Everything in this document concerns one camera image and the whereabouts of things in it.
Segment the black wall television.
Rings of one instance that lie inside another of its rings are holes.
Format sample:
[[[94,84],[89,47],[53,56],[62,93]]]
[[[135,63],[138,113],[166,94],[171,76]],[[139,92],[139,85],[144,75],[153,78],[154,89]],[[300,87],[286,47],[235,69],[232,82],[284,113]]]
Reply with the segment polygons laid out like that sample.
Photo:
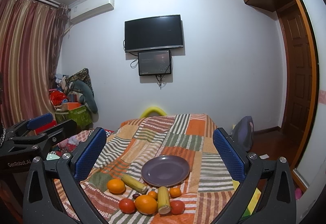
[[[184,47],[180,15],[139,18],[124,23],[126,53]]]

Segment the patchwork striped bed blanket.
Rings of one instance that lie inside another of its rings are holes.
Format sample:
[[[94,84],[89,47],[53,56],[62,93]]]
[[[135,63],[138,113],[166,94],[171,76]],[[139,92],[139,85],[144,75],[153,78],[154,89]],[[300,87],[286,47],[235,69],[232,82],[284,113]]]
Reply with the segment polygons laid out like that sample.
[[[126,121],[107,133],[89,176],[80,181],[82,190],[109,223],[211,223],[239,186],[213,145],[216,128],[208,115],[196,113]],[[140,194],[129,186],[121,194],[109,191],[108,182],[123,176],[146,184],[151,196],[167,187],[171,211],[124,213],[119,202]]]

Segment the purple backpack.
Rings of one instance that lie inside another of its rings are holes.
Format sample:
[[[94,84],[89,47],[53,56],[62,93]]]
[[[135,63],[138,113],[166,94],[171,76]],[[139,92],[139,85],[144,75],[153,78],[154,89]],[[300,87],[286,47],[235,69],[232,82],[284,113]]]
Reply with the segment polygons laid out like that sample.
[[[252,116],[243,117],[235,125],[231,133],[231,138],[246,152],[250,151],[254,143],[254,122]]]

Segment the green storage box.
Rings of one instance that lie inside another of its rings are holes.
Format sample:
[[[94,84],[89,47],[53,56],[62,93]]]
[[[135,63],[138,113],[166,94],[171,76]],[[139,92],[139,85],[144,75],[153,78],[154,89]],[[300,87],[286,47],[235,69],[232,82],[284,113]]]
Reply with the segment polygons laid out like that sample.
[[[93,123],[91,113],[85,105],[68,111],[55,111],[55,118],[58,124],[74,120],[78,130],[84,130]]]

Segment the corn cob with cut end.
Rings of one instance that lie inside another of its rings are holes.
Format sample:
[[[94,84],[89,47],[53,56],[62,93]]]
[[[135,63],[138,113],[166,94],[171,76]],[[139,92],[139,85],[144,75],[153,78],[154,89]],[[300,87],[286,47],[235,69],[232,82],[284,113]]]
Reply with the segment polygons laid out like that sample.
[[[160,215],[166,215],[171,211],[170,195],[167,187],[159,187],[157,191],[157,209]]]

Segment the striped red curtain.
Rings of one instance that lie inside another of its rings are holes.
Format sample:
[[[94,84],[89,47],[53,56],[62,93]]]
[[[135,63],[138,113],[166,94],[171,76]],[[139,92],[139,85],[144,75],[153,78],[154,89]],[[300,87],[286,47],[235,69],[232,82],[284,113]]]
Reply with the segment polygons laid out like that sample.
[[[1,0],[1,118],[5,127],[52,113],[49,89],[68,22],[68,7]]]

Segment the red tomato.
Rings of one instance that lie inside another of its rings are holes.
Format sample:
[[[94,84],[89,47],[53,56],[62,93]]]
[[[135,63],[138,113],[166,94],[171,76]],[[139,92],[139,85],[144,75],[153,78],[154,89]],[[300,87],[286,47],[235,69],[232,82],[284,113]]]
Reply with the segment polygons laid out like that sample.
[[[119,209],[124,214],[133,214],[136,211],[134,201],[129,198],[123,198],[119,201]]]
[[[183,214],[185,210],[185,204],[183,201],[180,200],[173,200],[170,202],[171,213],[173,215],[180,215]]]

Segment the grey plush toy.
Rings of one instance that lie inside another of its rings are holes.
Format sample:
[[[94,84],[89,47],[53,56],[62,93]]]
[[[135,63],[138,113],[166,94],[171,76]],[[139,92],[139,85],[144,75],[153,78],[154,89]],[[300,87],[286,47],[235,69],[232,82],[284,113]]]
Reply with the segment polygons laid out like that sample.
[[[81,94],[81,104],[86,105],[86,107],[91,111],[91,113],[98,113],[97,104],[95,102],[95,97],[91,88],[81,80],[76,80],[71,83],[71,91]]]

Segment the purple ceramic plate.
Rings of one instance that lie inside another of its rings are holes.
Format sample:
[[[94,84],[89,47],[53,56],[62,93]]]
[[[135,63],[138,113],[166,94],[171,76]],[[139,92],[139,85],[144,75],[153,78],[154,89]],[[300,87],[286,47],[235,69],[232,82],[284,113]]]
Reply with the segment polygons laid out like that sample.
[[[147,161],[141,168],[143,180],[155,187],[180,184],[190,173],[187,160],[175,155],[162,155]]]

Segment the dark purple plum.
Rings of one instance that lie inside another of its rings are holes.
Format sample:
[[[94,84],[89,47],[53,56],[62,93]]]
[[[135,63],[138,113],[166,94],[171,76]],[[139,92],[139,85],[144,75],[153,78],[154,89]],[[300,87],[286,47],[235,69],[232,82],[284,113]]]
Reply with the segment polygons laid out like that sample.
[[[140,194],[133,194],[133,199],[135,200],[136,198],[138,198],[140,196]]]

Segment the small black wall monitor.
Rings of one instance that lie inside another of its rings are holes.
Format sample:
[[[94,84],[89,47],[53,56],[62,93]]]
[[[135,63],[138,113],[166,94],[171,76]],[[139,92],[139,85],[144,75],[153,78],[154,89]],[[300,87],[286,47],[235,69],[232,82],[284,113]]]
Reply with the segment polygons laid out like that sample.
[[[170,50],[139,52],[138,71],[141,77],[171,74]]]

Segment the white paper on floor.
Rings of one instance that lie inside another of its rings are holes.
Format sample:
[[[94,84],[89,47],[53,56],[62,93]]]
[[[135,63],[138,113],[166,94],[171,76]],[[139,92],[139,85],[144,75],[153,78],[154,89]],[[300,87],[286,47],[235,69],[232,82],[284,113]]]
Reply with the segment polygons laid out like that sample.
[[[263,154],[263,155],[260,155],[260,158],[261,159],[268,159],[269,155],[268,154]]]

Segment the white air conditioner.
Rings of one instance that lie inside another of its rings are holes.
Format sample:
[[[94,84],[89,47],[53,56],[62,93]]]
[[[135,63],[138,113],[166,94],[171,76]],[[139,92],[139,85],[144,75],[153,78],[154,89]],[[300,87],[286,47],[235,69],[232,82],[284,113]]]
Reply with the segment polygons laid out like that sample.
[[[112,10],[114,10],[114,0],[86,0],[71,8],[70,21],[72,24],[77,24]]]

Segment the small mandarin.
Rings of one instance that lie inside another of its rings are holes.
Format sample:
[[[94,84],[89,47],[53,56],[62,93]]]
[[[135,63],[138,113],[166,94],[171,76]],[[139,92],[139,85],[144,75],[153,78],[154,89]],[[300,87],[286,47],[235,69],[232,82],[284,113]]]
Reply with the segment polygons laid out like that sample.
[[[169,193],[170,193],[171,198],[177,198],[177,197],[180,197],[182,195],[181,189],[178,188],[178,187],[170,188]]]
[[[153,199],[157,200],[157,192],[156,191],[149,191],[147,193],[147,195],[152,197]]]

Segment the brown wooden door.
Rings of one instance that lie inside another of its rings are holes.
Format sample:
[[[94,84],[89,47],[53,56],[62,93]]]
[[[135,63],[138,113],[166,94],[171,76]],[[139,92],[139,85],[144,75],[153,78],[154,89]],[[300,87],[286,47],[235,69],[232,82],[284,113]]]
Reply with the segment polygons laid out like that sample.
[[[286,40],[288,95],[284,132],[296,141],[303,137],[312,97],[312,62],[308,36],[297,5],[280,13]]]

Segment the large orange with sticker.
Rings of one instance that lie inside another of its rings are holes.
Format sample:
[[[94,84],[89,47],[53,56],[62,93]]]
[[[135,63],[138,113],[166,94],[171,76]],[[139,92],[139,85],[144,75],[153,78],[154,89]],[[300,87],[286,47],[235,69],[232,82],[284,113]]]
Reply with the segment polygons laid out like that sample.
[[[152,215],[157,211],[157,201],[149,195],[140,195],[135,199],[134,204],[143,215]]]

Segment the camouflage pillow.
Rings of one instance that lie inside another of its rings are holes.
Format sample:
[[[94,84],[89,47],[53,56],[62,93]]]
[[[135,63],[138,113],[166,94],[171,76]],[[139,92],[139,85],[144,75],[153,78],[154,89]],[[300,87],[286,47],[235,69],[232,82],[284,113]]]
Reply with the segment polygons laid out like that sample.
[[[66,80],[65,80],[66,85],[63,88],[63,91],[66,95],[71,91],[72,83],[77,80],[84,82],[91,89],[91,92],[94,94],[93,88],[92,88],[92,83],[91,83],[91,78],[89,75],[89,69],[83,68],[82,70],[80,70],[76,74],[72,75],[71,77],[66,78]]]

